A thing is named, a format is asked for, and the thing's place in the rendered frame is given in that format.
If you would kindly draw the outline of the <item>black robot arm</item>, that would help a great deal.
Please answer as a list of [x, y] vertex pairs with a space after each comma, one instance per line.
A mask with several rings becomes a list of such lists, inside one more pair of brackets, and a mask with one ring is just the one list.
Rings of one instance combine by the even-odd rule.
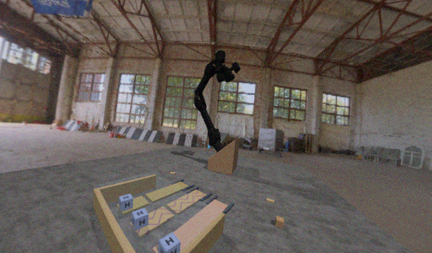
[[[203, 90], [205, 86], [207, 85], [209, 79], [214, 76], [215, 74], [223, 74], [226, 71], [226, 66], [223, 65], [225, 62], [225, 52], [224, 51], [218, 51], [215, 54], [215, 60], [211, 60], [209, 64], [206, 65], [204, 69], [204, 75], [197, 86], [196, 90], [194, 91], [194, 105], [196, 109], [201, 113], [202, 118], [205, 122], [205, 125], [208, 128], [208, 137], [209, 137], [209, 145], [216, 149], [217, 152], [219, 152], [221, 149], [224, 148], [224, 146], [220, 143], [220, 132], [219, 129], [216, 129], [212, 121], [209, 117], [209, 114], [206, 110], [206, 103], [205, 99], [203, 97]], [[215, 66], [214, 66], [214, 65]], [[231, 73], [231, 71], [228, 71], [226, 74], [223, 74], [226, 82], [230, 82], [234, 80], [234, 74]], [[198, 97], [200, 99], [198, 99]]]

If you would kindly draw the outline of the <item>yellow flat strip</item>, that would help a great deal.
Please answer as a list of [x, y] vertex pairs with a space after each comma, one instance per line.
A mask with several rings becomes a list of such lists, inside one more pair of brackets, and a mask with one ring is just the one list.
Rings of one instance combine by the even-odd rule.
[[186, 185], [185, 183], [182, 183], [181, 181], [178, 182], [178, 183], [176, 183], [176, 184], [179, 185], [179, 186], [181, 186], [181, 187], [183, 187], [183, 188], [187, 188], [188, 187], [188, 185]]

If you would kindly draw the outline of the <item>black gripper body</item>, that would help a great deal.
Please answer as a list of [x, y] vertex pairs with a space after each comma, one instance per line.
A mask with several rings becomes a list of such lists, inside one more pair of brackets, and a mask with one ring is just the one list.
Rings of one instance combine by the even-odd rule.
[[[225, 65], [225, 66], [226, 66], [226, 65]], [[226, 66], [226, 67], [227, 67], [227, 66]], [[225, 73], [223, 73], [223, 74], [226, 74], [228, 71], [232, 71], [232, 70], [234, 70], [235, 72], [238, 72], [240, 69], [241, 69], [241, 68], [239, 67], [239, 63], [238, 63], [238, 62], [235, 62], [235, 63], [232, 64], [232, 67], [230, 67], [230, 68], [227, 67]], [[222, 82], [222, 81], [223, 81], [223, 79], [224, 79], [223, 74], [222, 74], [222, 76], [221, 76], [221, 73], [220, 73], [220, 74], [218, 74], [218, 75], [216, 76], [218, 82]]]

